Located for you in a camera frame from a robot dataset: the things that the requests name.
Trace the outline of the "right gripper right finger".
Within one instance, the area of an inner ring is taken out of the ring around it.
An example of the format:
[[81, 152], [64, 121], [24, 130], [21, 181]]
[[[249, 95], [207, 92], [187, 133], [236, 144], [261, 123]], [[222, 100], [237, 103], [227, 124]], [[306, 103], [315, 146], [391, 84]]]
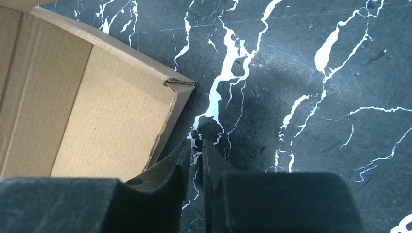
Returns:
[[208, 233], [362, 233], [351, 190], [331, 173], [237, 170], [202, 144]]

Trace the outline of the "brown cardboard box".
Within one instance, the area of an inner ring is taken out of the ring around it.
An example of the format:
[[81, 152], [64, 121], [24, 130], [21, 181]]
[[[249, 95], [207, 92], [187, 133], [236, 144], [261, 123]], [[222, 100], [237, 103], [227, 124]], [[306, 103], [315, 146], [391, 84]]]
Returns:
[[0, 3], [1, 179], [144, 172], [194, 81], [42, 4]]

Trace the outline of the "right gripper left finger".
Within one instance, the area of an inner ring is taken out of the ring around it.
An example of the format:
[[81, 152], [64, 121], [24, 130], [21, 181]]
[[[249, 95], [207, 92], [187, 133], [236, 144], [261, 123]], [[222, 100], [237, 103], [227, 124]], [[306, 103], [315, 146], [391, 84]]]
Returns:
[[3, 233], [176, 233], [191, 146], [182, 141], [136, 177], [9, 178], [0, 183]]

